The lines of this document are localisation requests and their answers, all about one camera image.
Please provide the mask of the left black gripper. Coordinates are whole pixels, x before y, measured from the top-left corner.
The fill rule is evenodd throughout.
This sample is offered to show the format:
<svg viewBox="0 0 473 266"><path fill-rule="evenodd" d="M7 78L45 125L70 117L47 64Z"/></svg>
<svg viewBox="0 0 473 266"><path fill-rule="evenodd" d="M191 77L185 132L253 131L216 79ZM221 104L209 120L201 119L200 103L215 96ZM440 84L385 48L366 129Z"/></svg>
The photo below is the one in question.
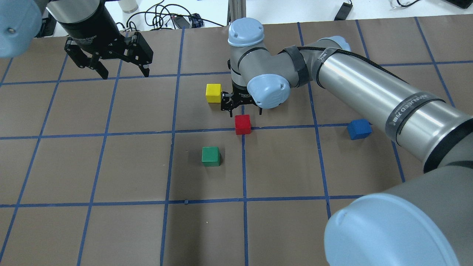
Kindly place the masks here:
<svg viewBox="0 0 473 266"><path fill-rule="evenodd" d="M64 50L79 68L90 68L107 80L109 72L101 60L121 59L149 77L153 50L139 32L124 37L105 7L97 7L81 22L64 23L64 29L69 34Z"/></svg>

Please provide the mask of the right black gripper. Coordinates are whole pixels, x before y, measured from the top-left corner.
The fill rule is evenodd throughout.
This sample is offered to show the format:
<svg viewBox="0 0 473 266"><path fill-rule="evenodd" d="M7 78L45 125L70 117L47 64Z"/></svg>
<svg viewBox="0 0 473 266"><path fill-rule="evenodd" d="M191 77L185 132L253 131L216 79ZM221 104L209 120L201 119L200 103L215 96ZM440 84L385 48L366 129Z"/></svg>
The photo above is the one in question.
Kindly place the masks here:
<svg viewBox="0 0 473 266"><path fill-rule="evenodd" d="M229 93L223 91L220 93L220 110L228 111L230 118L233 118L233 110L241 105L257 106L255 100L246 89L234 89ZM259 107L259 116L262 115L262 108Z"/></svg>

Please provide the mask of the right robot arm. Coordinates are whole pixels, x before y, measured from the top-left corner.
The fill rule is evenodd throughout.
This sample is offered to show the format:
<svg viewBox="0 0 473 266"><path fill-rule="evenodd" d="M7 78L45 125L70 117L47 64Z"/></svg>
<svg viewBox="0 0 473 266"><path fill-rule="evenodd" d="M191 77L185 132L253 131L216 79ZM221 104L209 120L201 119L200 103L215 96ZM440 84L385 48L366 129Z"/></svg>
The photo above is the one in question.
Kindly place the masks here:
<svg viewBox="0 0 473 266"><path fill-rule="evenodd" d="M351 52L341 36L271 55L262 24L228 29L232 93L221 109L260 110L316 82L423 162L423 175L365 195L334 213L324 231L331 266L472 265L472 116Z"/></svg>

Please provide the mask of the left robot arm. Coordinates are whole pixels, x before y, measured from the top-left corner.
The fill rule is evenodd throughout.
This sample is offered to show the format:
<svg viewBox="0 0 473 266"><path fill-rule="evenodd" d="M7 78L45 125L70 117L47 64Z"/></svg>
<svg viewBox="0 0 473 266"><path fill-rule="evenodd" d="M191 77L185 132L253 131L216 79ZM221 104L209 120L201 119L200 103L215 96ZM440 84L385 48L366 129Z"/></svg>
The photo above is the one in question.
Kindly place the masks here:
<svg viewBox="0 0 473 266"><path fill-rule="evenodd" d="M137 65L149 77L153 50L140 32L123 36L104 0L2 0L0 2L1 57L23 54L40 32L48 11L69 37L65 52L79 68L96 71L102 79L109 72L104 59L121 59Z"/></svg>

